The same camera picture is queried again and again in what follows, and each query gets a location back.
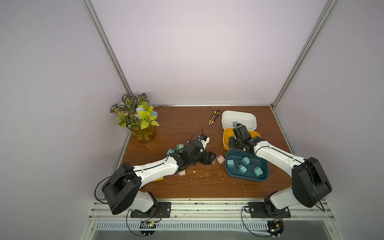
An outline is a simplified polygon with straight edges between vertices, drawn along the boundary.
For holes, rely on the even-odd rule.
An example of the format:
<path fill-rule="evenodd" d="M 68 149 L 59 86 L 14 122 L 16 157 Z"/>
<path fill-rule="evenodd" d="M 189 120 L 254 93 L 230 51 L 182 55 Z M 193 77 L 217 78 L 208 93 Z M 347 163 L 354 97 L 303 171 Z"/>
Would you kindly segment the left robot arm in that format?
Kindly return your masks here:
<path fill-rule="evenodd" d="M 113 215 L 132 210 L 154 216 L 158 212 L 159 203 L 152 193 L 141 192 L 141 188 L 196 164 L 211 165 L 216 155 L 206 151 L 209 141 L 209 137 L 201 135 L 162 160 L 141 166 L 132 166 L 130 163 L 121 165 L 111 176 L 98 183 L 95 189 L 101 187 L 105 200 L 95 197 L 96 201 L 107 204 Z"/>

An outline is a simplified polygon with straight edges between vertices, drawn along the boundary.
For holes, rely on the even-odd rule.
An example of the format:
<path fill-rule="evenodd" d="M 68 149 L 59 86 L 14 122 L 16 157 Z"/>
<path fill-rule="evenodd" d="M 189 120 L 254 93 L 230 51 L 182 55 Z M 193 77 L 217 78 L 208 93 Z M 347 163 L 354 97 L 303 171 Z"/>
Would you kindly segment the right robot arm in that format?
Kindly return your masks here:
<path fill-rule="evenodd" d="M 319 160 L 302 158 L 283 151 L 261 137 L 252 137 L 246 126 L 237 124 L 229 147 L 264 159 L 286 172 L 292 186 L 272 193 L 264 200 L 263 211 L 275 216 L 286 208 L 303 205 L 311 208 L 332 192 L 332 186 Z"/>

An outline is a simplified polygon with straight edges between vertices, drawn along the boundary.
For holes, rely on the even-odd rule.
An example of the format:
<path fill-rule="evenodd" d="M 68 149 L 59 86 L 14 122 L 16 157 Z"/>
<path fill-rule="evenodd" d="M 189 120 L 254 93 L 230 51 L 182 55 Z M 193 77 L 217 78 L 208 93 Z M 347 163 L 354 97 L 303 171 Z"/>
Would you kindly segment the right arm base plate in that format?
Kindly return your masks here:
<path fill-rule="evenodd" d="M 264 202 L 248 202 L 251 218 L 291 218 L 288 208 L 281 210 L 276 209 L 272 205 Z"/>

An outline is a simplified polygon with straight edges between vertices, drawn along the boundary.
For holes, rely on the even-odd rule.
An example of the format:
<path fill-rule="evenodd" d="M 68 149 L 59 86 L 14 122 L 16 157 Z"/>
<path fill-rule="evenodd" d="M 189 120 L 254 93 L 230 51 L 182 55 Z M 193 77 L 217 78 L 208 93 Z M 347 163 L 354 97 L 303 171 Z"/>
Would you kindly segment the pink plug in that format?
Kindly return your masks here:
<path fill-rule="evenodd" d="M 183 177 L 183 176 L 186 175 L 186 171 L 181 171 L 181 172 L 177 173 L 177 175 L 178 175 L 179 177 Z"/>
<path fill-rule="evenodd" d="M 216 157 L 216 161 L 219 164 L 223 164 L 225 162 L 225 157 L 223 157 L 222 155 L 219 155 L 219 156 Z"/>

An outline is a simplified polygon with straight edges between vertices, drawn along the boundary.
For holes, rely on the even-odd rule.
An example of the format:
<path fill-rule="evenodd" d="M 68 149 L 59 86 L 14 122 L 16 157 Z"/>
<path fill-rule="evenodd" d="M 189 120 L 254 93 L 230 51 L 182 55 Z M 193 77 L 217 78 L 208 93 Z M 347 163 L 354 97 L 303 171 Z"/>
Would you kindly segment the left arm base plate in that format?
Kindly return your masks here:
<path fill-rule="evenodd" d="M 152 219 L 152 218 L 170 218 L 172 209 L 171 202 L 159 202 L 154 204 L 147 212 L 134 210 L 130 213 L 131 218 Z"/>

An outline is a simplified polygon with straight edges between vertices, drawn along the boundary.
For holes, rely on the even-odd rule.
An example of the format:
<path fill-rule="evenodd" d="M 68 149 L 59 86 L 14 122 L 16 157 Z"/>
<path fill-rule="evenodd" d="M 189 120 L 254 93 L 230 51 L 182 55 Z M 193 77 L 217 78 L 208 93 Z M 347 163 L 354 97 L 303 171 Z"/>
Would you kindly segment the teal plug bottom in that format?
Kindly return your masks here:
<path fill-rule="evenodd" d="M 238 170 L 239 170 L 239 172 L 242 174 L 242 175 L 244 175 L 246 172 L 247 172 L 247 167 L 245 167 L 244 165 L 242 165 L 242 164 L 240 164 L 239 166 L 238 166 Z"/>

